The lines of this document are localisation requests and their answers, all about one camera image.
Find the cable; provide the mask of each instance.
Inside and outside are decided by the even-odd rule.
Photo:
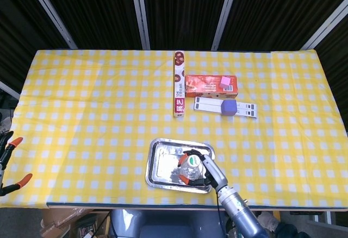
[[[220,216],[220,206],[219,206],[218,193],[216,193],[216,205],[217,205],[217,213],[219,214],[219,221],[220,221],[220,227],[221,227],[222,234],[223,234],[225,237],[228,237],[227,234],[225,233],[223,227],[222,227],[222,220],[221,220],[221,216]]]
[[[228,220],[226,222],[226,233],[229,233],[229,231],[231,231],[233,228],[235,228],[235,225],[234,225],[232,219],[228,218]]]
[[[11,119],[11,123],[12,123],[12,114],[11,114],[11,109],[9,109],[10,111],[10,119]]]
[[[115,231],[115,227],[114,227],[114,224],[113,224],[113,218],[112,217],[110,217],[110,223],[111,223],[111,228],[113,230],[114,236],[115,236],[115,238],[117,238],[118,236],[117,236],[117,233]]]
[[[111,211],[108,212],[108,214],[106,215],[106,217],[104,218],[104,220],[101,222],[101,224],[98,226],[97,230],[93,233],[91,238],[94,238],[96,236],[96,233],[99,231],[100,227],[103,225],[103,223],[105,222],[105,220],[108,218],[108,216],[110,215]]]
[[[2,114],[1,114],[1,112],[0,112],[0,124],[1,124],[1,122],[2,122]],[[7,133],[7,132],[9,132],[9,131],[10,131],[10,130],[1,131],[0,134]]]

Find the purple cube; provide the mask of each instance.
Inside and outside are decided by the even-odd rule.
[[[226,100],[221,104],[221,114],[224,116],[233,116],[237,113],[237,101],[236,100]]]

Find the red box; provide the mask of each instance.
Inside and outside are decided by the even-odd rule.
[[[220,88],[222,77],[230,78],[227,89]],[[186,75],[186,97],[236,98],[238,95],[237,77],[226,75]]]

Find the cardboard box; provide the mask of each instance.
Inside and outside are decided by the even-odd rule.
[[[174,117],[185,114],[185,56],[184,52],[174,53]]]
[[[69,231],[70,223],[91,212],[84,208],[50,208],[42,209],[41,237],[58,238]]]
[[[222,77],[231,79],[229,87],[220,87]],[[222,75],[186,75],[186,97],[236,98],[238,95],[236,76]]]

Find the table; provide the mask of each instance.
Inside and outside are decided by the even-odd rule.
[[[251,206],[348,207],[348,138],[315,51],[185,52],[187,74],[235,74],[258,118],[172,115],[173,51],[38,51],[14,112],[5,172],[33,173],[3,206],[213,208],[145,182],[157,137],[205,142]]]

